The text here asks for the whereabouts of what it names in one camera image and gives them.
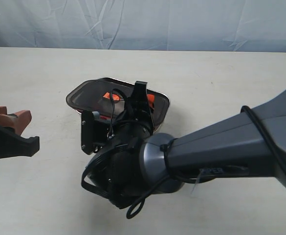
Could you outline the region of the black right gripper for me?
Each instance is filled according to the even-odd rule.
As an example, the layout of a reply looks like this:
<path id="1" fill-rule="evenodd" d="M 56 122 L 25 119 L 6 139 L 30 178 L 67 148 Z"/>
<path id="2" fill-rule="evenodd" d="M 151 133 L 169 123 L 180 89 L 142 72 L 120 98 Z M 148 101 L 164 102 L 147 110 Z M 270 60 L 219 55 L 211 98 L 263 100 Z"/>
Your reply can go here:
<path id="1" fill-rule="evenodd" d="M 84 170 L 84 189 L 119 209 L 142 208 L 154 192 L 142 175 L 139 156 L 157 129 L 157 92 L 142 81 L 89 80 L 84 110 L 99 112 L 101 142 Z"/>

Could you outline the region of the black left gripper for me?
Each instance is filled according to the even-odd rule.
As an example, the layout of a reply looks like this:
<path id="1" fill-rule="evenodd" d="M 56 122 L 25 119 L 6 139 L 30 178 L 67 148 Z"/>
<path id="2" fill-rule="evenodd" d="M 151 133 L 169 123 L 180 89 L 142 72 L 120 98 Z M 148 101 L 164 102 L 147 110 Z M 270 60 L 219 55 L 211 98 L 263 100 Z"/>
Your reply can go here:
<path id="1" fill-rule="evenodd" d="M 30 138 L 20 136 L 31 120 L 32 114 L 29 110 L 7 114 L 7 107 L 0 106 L 0 159 L 32 157 L 40 150 L 38 136 Z"/>

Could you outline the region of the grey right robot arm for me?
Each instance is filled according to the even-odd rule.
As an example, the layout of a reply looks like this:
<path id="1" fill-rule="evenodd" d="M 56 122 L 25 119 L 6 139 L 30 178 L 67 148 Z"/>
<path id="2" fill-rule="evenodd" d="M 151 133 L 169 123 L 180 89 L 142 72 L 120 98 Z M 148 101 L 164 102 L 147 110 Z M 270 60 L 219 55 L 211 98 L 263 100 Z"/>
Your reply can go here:
<path id="1" fill-rule="evenodd" d="M 152 194 L 173 193 L 183 184 L 216 178 L 274 177 L 286 188 L 286 90 L 255 108 L 186 136 L 154 132 L 145 82 L 132 94 L 112 89 L 124 110 L 110 120 L 95 112 L 81 117 L 81 147 L 94 157 L 82 187 L 134 217 Z"/>

